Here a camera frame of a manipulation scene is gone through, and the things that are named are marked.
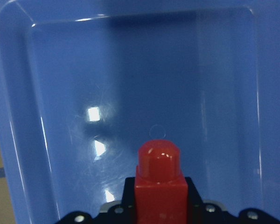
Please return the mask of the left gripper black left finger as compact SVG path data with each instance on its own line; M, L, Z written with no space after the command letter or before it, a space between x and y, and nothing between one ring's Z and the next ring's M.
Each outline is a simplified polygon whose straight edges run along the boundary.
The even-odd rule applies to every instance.
M125 179L124 190L120 202L105 203L105 207L96 217L82 211L74 211L59 221L58 224L134 224L136 223L135 178Z

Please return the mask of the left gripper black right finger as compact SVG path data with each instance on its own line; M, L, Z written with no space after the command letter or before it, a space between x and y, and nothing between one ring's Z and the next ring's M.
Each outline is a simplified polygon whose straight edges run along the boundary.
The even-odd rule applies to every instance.
M188 224L280 224L279 219L256 208L243 209L238 215L232 215L222 203L203 200L190 177L185 180L188 185Z

